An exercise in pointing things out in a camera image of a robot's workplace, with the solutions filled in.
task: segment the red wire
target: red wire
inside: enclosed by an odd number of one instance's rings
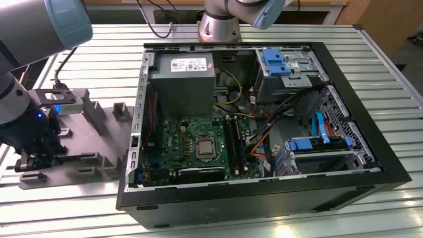
[[[332,127],[331,127],[331,125],[330,125],[330,123],[327,121],[324,122],[324,125],[328,127],[330,136],[334,136],[335,135],[334,134],[334,130],[332,130]]]
[[[147,136],[147,139],[146,139],[143,148],[144,148],[146,145],[147,145],[147,142],[148,142],[148,140],[150,140],[151,133],[152,133],[152,105],[151,105],[151,96],[148,96],[148,113],[150,113],[150,132],[148,132],[148,136]]]

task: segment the metal table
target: metal table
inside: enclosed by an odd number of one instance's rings
[[[167,31],[163,26],[156,29]],[[114,102],[134,106],[143,43],[196,42],[196,26],[178,27],[167,40],[156,39],[144,25],[96,25],[94,32],[92,41],[76,50],[60,79],[71,88],[90,88],[91,99],[103,107]],[[2,146],[0,236],[423,236],[423,100],[367,33],[340,25],[284,25],[266,31],[242,26],[242,37],[244,42],[326,43],[414,181],[339,211],[147,231],[115,210],[118,181],[20,190],[19,174],[12,170],[18,155]],[[67,53],[50,58],[36,87],[52,86],[55,69]]]

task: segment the wooden cabinet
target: wooden cabinet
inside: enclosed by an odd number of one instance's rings
[[[360,24],[389,56],[422,23],[422,0],[351,0],[336,21]]]

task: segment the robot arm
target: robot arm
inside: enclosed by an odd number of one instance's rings
[[[31,171],[50,167],[66,150],[51,106],[75,103],[75,97],[58,83],[27,91],[11,71],[87,42],[92,28],[80,0],[3,0],[0,12],[0,143],[22,155],[15,170]],[[47,99],[55,92],[66,100]]]
[[[236,42],[240,38],[238,19],[264,30],[276,21],[282,9],[294,0],[206,0],[200,23],[200,40]]]

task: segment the sticker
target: sticker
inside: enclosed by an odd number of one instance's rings
[[[298,63],[286,63],[290,68],[298,68]]]
[[[206,58],[172,59],[171,72],[207,71]]]
[[[263,163],[263,166],[264,166],[264,168],[268,170],[268,171],[271,171],[271,164],[270,164],[270,162],[267,162],[267,160],[264,161],[264,163]]]
[[[251,101],[251,104],[256,104],[256,97],[255,96],[250,96],[250,101]]]

